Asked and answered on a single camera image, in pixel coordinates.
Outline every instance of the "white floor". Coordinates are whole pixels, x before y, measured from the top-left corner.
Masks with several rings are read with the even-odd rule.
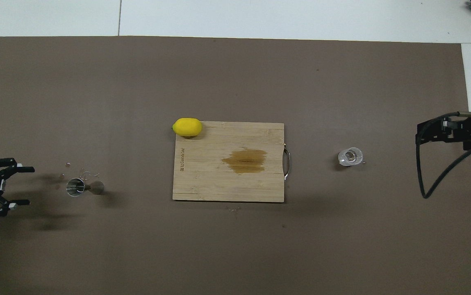
[[[116,35],[462,43],[471,109],[464,0],[0,0],[0,36]]]

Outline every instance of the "wood grain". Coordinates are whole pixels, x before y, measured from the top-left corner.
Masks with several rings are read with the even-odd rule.
[[[175,138],[174,200],[284,202],[284,124],[202,123]]]

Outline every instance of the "brown stain on cutting board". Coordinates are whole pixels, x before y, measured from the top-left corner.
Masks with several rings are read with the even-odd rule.
[[[249,150],[233,151],[230,157],[222,159],[222,161],[237,174],[243,173],[259,173],[263,172],[265,168],[263,163],[267,152],[263,150]]]

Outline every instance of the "cable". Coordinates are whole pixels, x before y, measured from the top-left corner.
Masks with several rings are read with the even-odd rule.
[[[421,175],[421,159],[420,159],[420,154],[419,154],[419,146],[421,144],[421,138],[423,137],[423,134],[425,134],[425,131],[434,123],[437,121],[443,120],[444,118],[450,117],[450,116],[459,116],[459,112],[454,112],[454,113],[448,113],[444,114],[442,116],[438,116],[437,118],[431,119],[428,121],[424,127],[421,129],[421,131],[416,135],[416,166],[417,166],[417,179],[419,181],[419,189],[421,190],[421,196],[423,198],[429,198],[431,194],[434,192],[436,187],[439,185],[439,183],[447,176],[447,174],[461,161],[466,159],[468,156],[471,155],[471,149],[463,153],[460,157],[455,159],[443,172],[439,175],[439,177],[434,181],[434,184],[430,187],[428,192],[425,193],[425,188],[423,185],[423,176]]]

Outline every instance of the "clear glass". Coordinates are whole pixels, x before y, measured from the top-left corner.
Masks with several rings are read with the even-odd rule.
[[[357,147],[351,147],[340,151],[337,159],[342,166],[354,166],[363,162],[363,152]]]

